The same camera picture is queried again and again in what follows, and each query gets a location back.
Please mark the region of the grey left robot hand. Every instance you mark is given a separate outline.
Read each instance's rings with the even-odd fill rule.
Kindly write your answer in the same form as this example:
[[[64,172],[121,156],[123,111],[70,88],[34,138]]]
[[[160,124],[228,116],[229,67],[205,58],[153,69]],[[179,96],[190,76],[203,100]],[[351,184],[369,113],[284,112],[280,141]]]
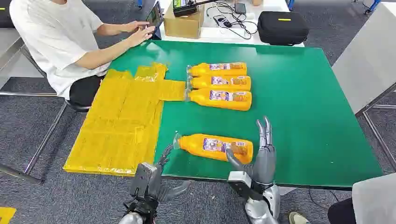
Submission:
[[[149,194],[153,196],[158,202],[167,202],[175,197],[185,193],[192,181],[183,181],[183,183],[175,188],[170,188],[162,184],[162,173],[165,164],[169,161],[167,158],[173,149],[173,144],[169,144],[163,151],[159,161],[155,164],[156,171],[154,174],[154,183],[149,184]]]

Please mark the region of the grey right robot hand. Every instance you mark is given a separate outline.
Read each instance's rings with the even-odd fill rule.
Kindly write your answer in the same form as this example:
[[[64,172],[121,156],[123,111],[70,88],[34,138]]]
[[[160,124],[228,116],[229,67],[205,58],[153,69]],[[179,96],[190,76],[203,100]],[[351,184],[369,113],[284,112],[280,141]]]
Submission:
[[[264,125],[259,119],[256,121],[260,141],[254,164],[242,164],[234,156],[231,147],[226,149],[226,157],[237,171],[246,172],[256,183],[272,185],[276,168],[276,150],[272,139],[272,125],[267,116],[264,116],[263,120]]]

